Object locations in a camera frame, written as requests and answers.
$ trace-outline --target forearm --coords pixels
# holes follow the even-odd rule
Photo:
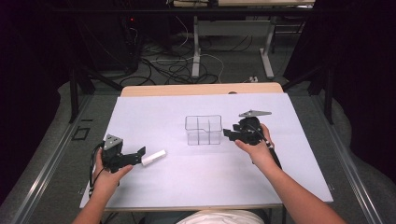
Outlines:
[[[329,205],[303,188],[277,166],[260,170],[271,182],[296,223],[345,223]]]
[[[105,210],[107,200],[102,198],[95,198],[94,195],[85,204],[84,208],[73,221],[74,224],[78,223],[100,223],[103,211]]]

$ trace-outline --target person's left hand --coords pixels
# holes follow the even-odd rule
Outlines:
[[[103,150],[101,148],[99,148],[96,153],[96,168],[93,172],[93,179],[96,178],[96,181],[94,182],[92,197],[100,197],[108,201],[116,191],[116,187],[120,183],[120,180],[132,170],[133,166],[126,165],[116,173],[111,174],[107,169],[103,170],[102,153]]]

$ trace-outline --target gray carpet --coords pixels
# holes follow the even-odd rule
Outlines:
[[[202,42],[202,44],[206,43],[208,46],[210,44],[211,49],[214,47],[216,49],[230,49],[242,39],[243,37],[224,37],[212,39],[210,43]],[[270,54],[270,59],[277,82],[285,82],[281,75],[297,39],[298,36],[295,35],[284,35],[276,41],[276,53]],[[244,48],[243,46],[246,47],[248,42],[244,42],[244,44],[241,45],[241,49]],[[270,81],[263,72],[262,62],[257,51],[258,46],[261,46],[260,40],[253,38],[251,47],[245,51],[203,51],[203,54],[210,52],[210,55],[221,59],[221,62],[218,59],[206,56],[203,57],[202,63],[206,66],[208,73],[221,74],[220,80],[223,83],[244,82],[250,76],[257,76],[260,82]],[[152,61],[158,60],[156,57],[148,56],[147,58]],[[161,56],[159,59],[169,58],[171,57]],[[148,73],[149,68],[140,64],[134,76],[147,76]],[[153,73],[151,78],[157,84],[164,84],[167,80],[167,77],[158,73]],[[137,78],[129,79],[124,82],[124,85],[134,85],[141,81],[142,79]],[[13,220],[16,220],[16,215],[21,214],[21,206],[26,204],[26,196],[33,189],[35,181],[42,174],[42,168],[63,138],[65,138],[64,153],[59,158],[59,163],[52,167],[53,173],[50,174],[50,182],[43,186],[44,190],[39,195],[39,200],[32,204],[32,212],[26,215],[27,217],[24,220],[27,223],[70,223],[77,215],[82,197],[78,192],[87,185],[92,149],[103,139],[117,94],[119,94],[119,92],[114,92],[101,82],[94,81],[94,84],[97,87],[97,92],[94,96],[85,97],[84,101],[81,100],[81,104],[86,106],[84,106],[85,109],[81,111],[81,116],[76,120],[73,127],[68,126],[71,111],[68,85],[65,84],[59,89],[62,102],[56,118],[14,190],[2,204],[0,223],[12,223]],[[306,94],[306,84],[303,83],[290,89],[289,94],[318,160],[319,167],[326,181],[334,188],[332,190],[334,203],[331,203],[331,207],[349,223],[370,223],[361,210],[360,202],[358,202],[355,191],[351,187],[350,180],[340,164],[338,154],[334,149],[334,142],[321,118],[322,115],[315,108],[312,97]],[[334,126],[340,133],[344,144],[348,146],[351,132],[348,121],[339,105],[335,105],[333,111]],[[76,138],[84,138],[85,133],[87,133],[87,136],[84,140],[76,140]],[[368,194],[372,196],[371,198],[384,223],[392,223],[396,220],[392,212],[396,210],[394,207],[394,202],[396,202],[394,184],[364,162],[357,158],[353,159],[359,169],[361,179],[368,189]],[[111,223],[134,223],[134,219],[139,220],[143,215],[142,213],[135,213],[132,216],[131,213],[120,213]],[[275,209],[274,223],[280,223],[280,217],[279,209]],[[288,223],[293,223],[290,218],[288,218]]]

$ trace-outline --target hand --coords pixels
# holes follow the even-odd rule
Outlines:
[[[271,143],[271,145],[275,146],[273,141],[271,140],[270,131],[268,130],[268,128],[264,124],[261,124],[261,126],[264,137]],[[270,151],[268,150],[267,145],[265,145],[263,141],[261,141],[256,146],[246,144],[240,140],[235,140],[235,144],[242,150],[246,151],[252,159],[253,163],[259,168],[269,167],[272,165],[276,166],[276,163]]]
[[[96,154],[96,168],[93,172],[93,179],[96,178],[96,181],[93,186],[94,190],[92,197],[100,197],[101,199],[108,201],[116,191],[116,187],[120,183],[120,180],[132,170],[133,166],[126,165],[116,173],[111,174],[108,170],[104,170],[102,153],[103,150],[99,148]]]

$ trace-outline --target desk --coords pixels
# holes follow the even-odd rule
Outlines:
[[[284,7],[284,6],[302,6],[313,5],[315,0],[219,0],[219,7]],[[174,1],[175,7],[206,7],[207,3],[181,2]],[[199,21],[194,17],[194,59],[192,65],[193,77],[199,76],[200,55],[199,47],[200,35],[255,35],[265,36],[264,48],[260,49],[262,64],[265,75],[272,79],[274,72],[272,70],[268,51],[274,35],[276,26],[276,17],[269,21]]]
[[[123,138],[124,154],[146,147],[147,155],[162,149],[167,155],[147,167],[136,165],[121,180],[106,210],[248,209],[281,205],[248,154],[228,138],[222,136],[219,145],[187,144],[186,116],[221,115],[223,128],[232,128],[241,119],[238,113],[249,109],[273,112],[259,119],[271,130],[285,172],[322,201],[332,202],[289,96],[282,93],[278,84],[151,86],[124,89],[106,133]],[[80,206],[87,201],[88,191]]]

